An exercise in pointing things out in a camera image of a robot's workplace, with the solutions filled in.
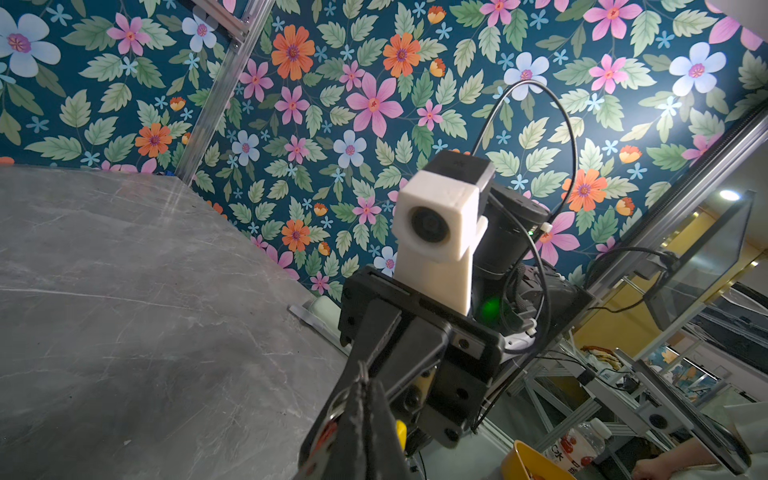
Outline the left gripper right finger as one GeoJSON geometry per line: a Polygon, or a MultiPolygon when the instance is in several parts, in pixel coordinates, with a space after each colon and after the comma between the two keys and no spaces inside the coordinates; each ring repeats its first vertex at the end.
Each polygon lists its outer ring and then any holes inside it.
{"type": "Polygon", "coordinates": [[[396,420],[390,411],[382,383],[375,379],[367,385],[367,478],[410,478],[396,420]]]}

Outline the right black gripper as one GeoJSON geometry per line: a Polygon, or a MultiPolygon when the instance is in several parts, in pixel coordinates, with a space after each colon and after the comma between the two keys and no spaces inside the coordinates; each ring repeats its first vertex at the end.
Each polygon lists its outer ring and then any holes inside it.
{"type": "Polygon", "coordinates": [[[329,330],[307,307],[300,319],[348,355],[347,363],[302,443],[309,456],[332,398],[363,363],[384,388],[390,411],[446,448],[478,418],[502,363],[503,337],[372,267],[343,285],[339,329],[329,330]]]}

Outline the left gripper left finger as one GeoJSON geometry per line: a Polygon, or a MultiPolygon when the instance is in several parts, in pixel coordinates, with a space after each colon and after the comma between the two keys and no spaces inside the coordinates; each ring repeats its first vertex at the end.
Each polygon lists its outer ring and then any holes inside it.
{"type": "Polygon", "coordinates": [[[351,384],[336,394],[329,413],[312,438],[308,458],[299,467],[300,479],[365,479],[366,400],[369,377],[364,365],[351,384]]]}

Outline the grey yellow keyring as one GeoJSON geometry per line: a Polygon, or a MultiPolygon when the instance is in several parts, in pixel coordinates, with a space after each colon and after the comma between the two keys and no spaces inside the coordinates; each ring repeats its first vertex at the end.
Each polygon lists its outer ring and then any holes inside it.
{"type": "MultiPolygon", "coordinates": [[[[366,457],[367,457],[367,400],[366,400],[365,420],[366,420],[365,445],[366,445],[366,457]]],[[[405,424],[403,422],[401,422],[401,421],[399,421],[397,419],[395,419],[395,420],[396,420],[396,424],[397,424],[398,436],[399,436],[399,439],[400,439],[400,442],[401,442],[401,446],[403,448],[403,453],[404,453],[404,446],[405,446],[405,439],[406,439],[407,428],[405,427],[405,424]]],[[[297,479],[300,479],[299,478],[299,470],[296,473],[295,477],[297,479]]]]}

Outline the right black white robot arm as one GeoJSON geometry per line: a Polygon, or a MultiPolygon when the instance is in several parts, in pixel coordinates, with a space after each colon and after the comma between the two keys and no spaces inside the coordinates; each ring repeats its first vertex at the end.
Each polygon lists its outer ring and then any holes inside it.
{"type": "Polygon", "coordinates": [[[468,314],[372,267],[345,283],[346,366],[305,437],[304,479],[401,479],[431,441],[455,447],[589,302],[543,258],[543,211],[493,188],[468,314]]]}

